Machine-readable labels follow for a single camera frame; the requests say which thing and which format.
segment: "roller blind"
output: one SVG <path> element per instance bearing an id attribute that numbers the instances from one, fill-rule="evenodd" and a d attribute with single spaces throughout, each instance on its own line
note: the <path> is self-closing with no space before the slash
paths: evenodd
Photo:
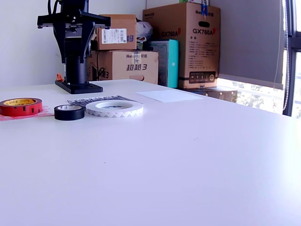
<path id="1" fill-rule="evenodd" d="M 279 0 L 210 0 L 210 4 L 221 9 L 220 77 L 282 89 L 285 32 Z"/>

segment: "white paper sheet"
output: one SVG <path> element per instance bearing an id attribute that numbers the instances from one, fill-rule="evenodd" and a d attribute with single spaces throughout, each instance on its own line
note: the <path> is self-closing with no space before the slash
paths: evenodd
<path id="1" fill-rule="evenodd" d="M 161 101 L 163 103 L 167 102 L 177 102 L 183 100 L 199 100 L 202 97 L 194 96 L 188 93 L 179 92 L 175 90 L 164 90 L 164 91 L 152 91 L 152 92 L 138 92 L 137 94 Z"/>

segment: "stand base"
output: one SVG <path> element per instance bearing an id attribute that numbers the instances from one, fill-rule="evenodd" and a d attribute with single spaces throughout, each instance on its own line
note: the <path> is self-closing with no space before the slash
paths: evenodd
<path id="1" fill-rule="evenodd" d="M 67 83 L 65 83 L 63 81 L 55 81 L 55 84 L 71 94 L 103 92 L 102 87 L 94 85 L 92 83 L 87 83 L 87 84 L 82 84 L 82 85 L 67 85 Z"/>

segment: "black electrical tape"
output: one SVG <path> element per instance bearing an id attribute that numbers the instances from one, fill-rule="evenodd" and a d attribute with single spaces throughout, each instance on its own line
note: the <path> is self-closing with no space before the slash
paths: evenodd
<path id="1" fill-rule="evenodd" d="M 61 105 L 55 107 L 55 119 L 74 121 L 85 117 L 85 108 L 79 105 Z"/>

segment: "cardboard box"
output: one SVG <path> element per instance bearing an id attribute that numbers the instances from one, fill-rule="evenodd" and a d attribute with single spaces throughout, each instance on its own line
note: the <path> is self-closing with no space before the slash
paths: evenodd
<path id="1" fill-rule="evenodd" d="M 111 17 L 111 28 L 96 30 L 99 50 L 136 49 L 136 15 L 116 14 Z"/>
<path id="2" fill-rule="evenodd" d="M 154 28 L 155 39 L 175 39 L 180 44 L 179 87 L 216 87 L 220 58 L 220 9 L 178 3 L 143 11 L 143 20 Z"/>
<path id="3" fill-rule="evenodd" d="M 148 51 L 92 51 L 88 58 L 88 80 L 118 79 L 136 79 L 158 84 L 158 53 Z"/>

